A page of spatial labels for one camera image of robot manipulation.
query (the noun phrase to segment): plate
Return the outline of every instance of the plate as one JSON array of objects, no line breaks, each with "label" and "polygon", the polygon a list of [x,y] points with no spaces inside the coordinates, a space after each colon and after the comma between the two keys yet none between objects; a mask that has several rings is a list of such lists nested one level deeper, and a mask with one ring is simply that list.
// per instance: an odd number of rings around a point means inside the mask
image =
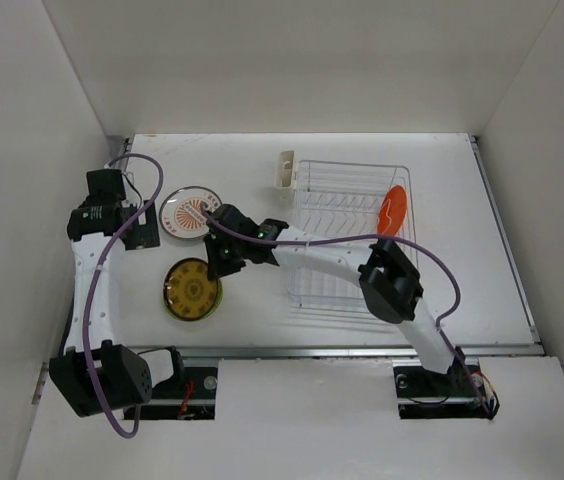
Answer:
[{"label": "plate", "polygon": [[171,315],[195,322],[211,315],[222,300],[220,280],[207,278],[209,266],[199,258],[179,261],[166,274],[162,291]]},{"label": "plate", "polygon": [[209,231],[202,208],[214,211],[220,197],[205,187],[185,187],[169,195],[160,207],[160,225],[169,235],[182,240],[203,237]]}]

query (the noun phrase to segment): white wall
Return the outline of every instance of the white wall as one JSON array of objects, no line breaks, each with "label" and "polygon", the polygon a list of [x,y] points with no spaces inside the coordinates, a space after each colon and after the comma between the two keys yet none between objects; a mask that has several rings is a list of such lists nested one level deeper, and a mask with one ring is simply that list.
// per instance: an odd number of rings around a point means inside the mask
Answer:
[{"label": "white wall", "polygon": [[564,360],[564,1],[480,147],[540,334]]},{"label": "white wall", "polygon": [[14,476],[31,398],[71,297],[65,225],[102,130],[38,0],[0,0],[0,479]]},{"label": "white wall", "polygon": [[111,134],[480,132],[556,0],[45,0]]},{"label": "white wall", "polygon": [[130,442],[103,415],[76,421],[49,384],[19,480],[564,480],[557,359],[481,368],[493,423],[400,420],[383,360],[222,361],[214,421],[143,422]]}]

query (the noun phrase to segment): metal edge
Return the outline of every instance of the metal edge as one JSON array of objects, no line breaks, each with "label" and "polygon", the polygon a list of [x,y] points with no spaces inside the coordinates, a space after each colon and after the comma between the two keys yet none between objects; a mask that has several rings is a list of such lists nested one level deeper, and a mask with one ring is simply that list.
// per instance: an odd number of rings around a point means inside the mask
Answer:
[{"label": "metal edge", "polygon": [[524,313],[526,315],[526,319],[529,324],[529,329],[531,330],[533,339],[539,343],[541,341],[540,336],[535,326],[535,320],[533,319],[533,314],[531,313],[531,307],[529,306],[529,301],[526,297],[526,292],[524,291],[524,287],[522,286],[522,279],[520,278],[518,267],[515,264],[515,260],[513,258],[513,252],[511,251],[511,245],[509,244],[509,239],[507,238],[506,232],[504,231],[502,218],[500,217],[500,212],[498,211],[498,207],[495,202],[495,198],[493,196],[493,191],[491,190],[491,185],[489,184],[489,179],[486,175],[484,163],[482,162],[482,156],[480,155],[480,149],[477,144],[477,139],[473,135],[470,135],[469,140],[471,141],[471,148],[473,150],[473,155],[475,156],[475,160],[478,165],[478,170],[480,171],[480,176],[482,177],[482,183],[484,183],[484,188],[486,189],[486,194],[489,199],[489,203],[491,205],[491,210],[493,211],[493,216],[495,217],[495,223],[498,227],[498,231],[500,232],[500,238],[502,239],[502,244],[504,245],[504,251],[506,252],[506,257],[509,262],[509,267],[511,268],[511,272],[513,273],[513,278],[515,279],[515,286],[518,290],[518,295],[520,296],[520,300],[522,301],[522,307],[524,308]]},{"label": "metal edge", "polygon": [[[413,241],[415,243],[418,243],[418,233],[415,230],[415,205],[413,203],[413,184],[411,183],[411,170],[409,170],[408,167],[403,166],[402,168],[404,168],[406,170],[406,174],[407,177],[409,179],[409,204],[408,206],[410,206],[411,208],[409,208],[409,214],[411,215],[411,224],[413,225]],[[419,251],[416,250],[415,251],[415,267],[416,268],[420,268],[420,255],[419,255]]]},{"label": "metal edge", "polygon": [[50,381],[49,378],[49,362],[42,362],[40,365],[40,371],[35,382],[35,387],[33,395],[31,397],[31,403],[29,405],[29,419],[28,419],[28,432],[26,434],[26,441],[18,447],[19,453],[17,453],[15,461],[15,477],[19,478],[20,470],[22,469],[22,464],[24,463],[24,457],[26,455],[27,449],[29,447],[29,442],[31,441],[31,433],[33,432],[33,426],[35,424],[35,419],[38,414],[38,409],[40,408],[40,401],[42,400],[42,394],[44,392],[44,386]]},{"label": "metal edge", "polygon": [[[160,346],[132,346],[133,350],[165,348]],[[230,358],[230,359],[273,359],[273,358],[416,358],[413,348],[279,348],[279,347],[176,347],[185,358]],[[527,357],[543,356],[540,344],[498,345],[463,347],[462,351],[470,357]]]}]

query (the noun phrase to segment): orange wire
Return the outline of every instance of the orange wire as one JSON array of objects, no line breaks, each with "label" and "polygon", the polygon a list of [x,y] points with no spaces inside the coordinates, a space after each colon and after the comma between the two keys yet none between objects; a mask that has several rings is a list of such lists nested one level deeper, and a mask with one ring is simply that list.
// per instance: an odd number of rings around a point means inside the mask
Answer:
[{"label": "orange wire", "polygon": [[180,415],[186,412],[187,404],[191,399],[191,395],[193,395],[194,388],[195,388],[195,384],[193,383],[193,380],[191,380],[189,383],[186,384],[186,395],[184,397],[184,400],[182,400],[182,403],[180,404],[180,411],[178,412],[178,418],[180,417]]},{"label": "orange wire", "polygon": [[476,370],[475,372],[473,372],[471,375],[480,375],[484,380],[486,380],[486,383],[489,384],[489,388],[491,389],[492,392],[495,393],[495,388],[493,388],[493,384],[491,383],[491,380],[489,380],[489,377],[487,377],[486,375],[484,375],[480,370]]}]

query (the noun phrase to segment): black base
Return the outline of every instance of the black base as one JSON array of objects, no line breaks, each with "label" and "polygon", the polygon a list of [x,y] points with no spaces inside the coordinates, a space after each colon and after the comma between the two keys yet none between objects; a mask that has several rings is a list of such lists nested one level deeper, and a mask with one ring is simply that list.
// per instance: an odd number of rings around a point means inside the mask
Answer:
[{"label": "black base", "polygon": [[[165,380],[153,388],[153,401],[142,405],[141,420],[213,420],[215,418],[215,394],[217,388],[204,386],[207,377],[218,378],[218,368],[213,366],[186,366],[184,381]],[[178,418],[180,405],[186,396],[186,385],[193,381],[193,394],[189,398],[186,415]],[[135,416],[135,407],[124,410],[124,419]]]},{"label": "black base", "polygon": [[[469,365],[469,370],[480,369]],[[402,419],[489,418],[476,398],[472,380],[459,365],[454,364],[446,375],[419,366],[398,366],[393,372]],[[483,386],[480,393],[487,397]]]},{"label": "black base", "polygon": [[[131,217],[137,208],[129,206],[125,208],[127,218]],[[124,238],[125,250],[139,250],[141,248],[153,248],[160,246],[160,232],[158,230],[158,216],[155,204],[152,204],[145,212],[146,223],[143,225],[136,221],[133,228],[127,230]]]}]

